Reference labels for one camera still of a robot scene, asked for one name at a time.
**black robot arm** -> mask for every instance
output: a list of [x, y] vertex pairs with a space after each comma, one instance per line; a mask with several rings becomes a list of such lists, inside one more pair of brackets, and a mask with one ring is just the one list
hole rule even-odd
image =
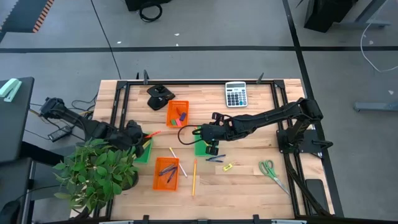
[[45, 118], [64, 119], [82, 129], [85, 140], [104, 139], [120, 150], [130, 150], [135, 146], [135, 154], [140, 157], [144, 153], [142, 145], [147, 141], [141, 127], [133, 120], [123, 129], [118, 129], [108, 123], [88, 120], [65, 107], [60, 98], [47, 98], [40, 109], [40, 115]]
[[320, 121], [323, 115], [315, 100], [300, 98], [297, 102], [256, 115], [244, 114], [231, 117], [225, 114], [213, 113], [212, 118], [215, 120], [214, 122], [203, 124], [201, 128], [194, 130], [192, 134], [200, 135], [201, 139], [209, 144], [206, 148], [206, 153], [217, 155], [218, 141], [242, 139], [253, 133], [257, 128], [287, 119], [296, 119], [297, 121], [292, 127], [287, 128], [285, 141], [291, 147], [298, 146], [303, 140], [304, 131], [308, 126]]

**concrete floor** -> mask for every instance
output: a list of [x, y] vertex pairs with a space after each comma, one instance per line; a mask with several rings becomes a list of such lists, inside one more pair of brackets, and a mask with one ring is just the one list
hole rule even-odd
[[[0, 16], [15, 0], [0, 2]], [[173, 0], [164, 15], [147, 24], [128, 12], [122, 0], [93, 0], [112, 47], [268, 45], [293, 46], [280, 0]], [[322, 34], [303, 28], [307, 1], [289, 0], [301, 46], [358, 46], [362, 31], [333, 27]], [[369, 1], [360, 1], [346, 17], [352, 20]], [[380, 13], [393, 25], [370, 30], [364, 45], [398, 45], [398, 3], [390, 0]], [[7, 33], [4, 48], [108, 47], [90, 0], [57, 0], [36, 34]], [[379, 68], [396, 66], [398, 52], [366, 52]], [[341, 204], [346, 217], [398, 220], [395, 160], [396, 113], [357, 113], [355, 101], [398, 101], [398, 70], [377, 73], [361, 52], [304, 52], [313, 92], [323, 114]], [[116, 52], [122, 78], [146, 69], [151, 78], [301, 78], [294, 51]], [[102, 79], [118, 79], [109, 52], [0, 54], [0, 79], [32, 76], [32, 103], [56, 96], [90, 100]], [[46, 136], [55, 130], [29, 115], [26, 129]], [[69, 146], [73, 136], [56, 143], [30, 133], [24, 140], [45, 149]], [[49, 208], [65, 213], [49, 216]], [[54, 198], [36, 203], [34, 218], [49, 222], [68, 217], [67, 204]]]

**calculator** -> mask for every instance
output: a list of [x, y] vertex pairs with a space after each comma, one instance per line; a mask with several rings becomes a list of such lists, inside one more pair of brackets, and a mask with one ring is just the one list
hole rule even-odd
[[225, 83], [225, 99], [227, 107], [243, 107], [248, 105], [245, 82]]

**orange plastic bin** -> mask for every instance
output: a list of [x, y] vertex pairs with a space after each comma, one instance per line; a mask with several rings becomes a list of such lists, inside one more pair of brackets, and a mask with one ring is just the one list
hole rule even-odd
[[[168, 190], [168, 191], [176, 191], [178, 189], [178, 173], [179, 167], [178, 163], [180, 162], [179, 158], [174, 157], [158, 157], [156, 158], [155, 165], [155, 175], [154, 175], [154, 190]], [[168, 172], [165, 175], [159, 176], [159, 172], [164, 170], [166, 167], [175, 164], [177, 170], [175, 171], [172, 179], [169, 183], [167, 180], [169, 179], [172, 172]]]
[[[169, 108], [167, 109], [166, 126], [170, 128], [181, 128], [188, 124], [189, 101], [170, 100]], [[180, 119], [181, 114], [186, 113], [186, 117], [181, 121], [181, 126], [173, 126], [172, 119]]]

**plant pot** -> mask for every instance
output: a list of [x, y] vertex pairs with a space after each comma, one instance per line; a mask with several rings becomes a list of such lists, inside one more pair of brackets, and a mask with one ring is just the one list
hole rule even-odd
[[134, 171], [134, 173], [135, 173], [135, 175], [134, 175], [134, 177], [132, 177], [132, 185], [130, 186], [130, 185], [127, 184], [127, 185], [122, 187], [122, 190], [129, 190], [129, 189], [135, 187], [138, 184], [138, 180], [139, 180], [138, 172]]

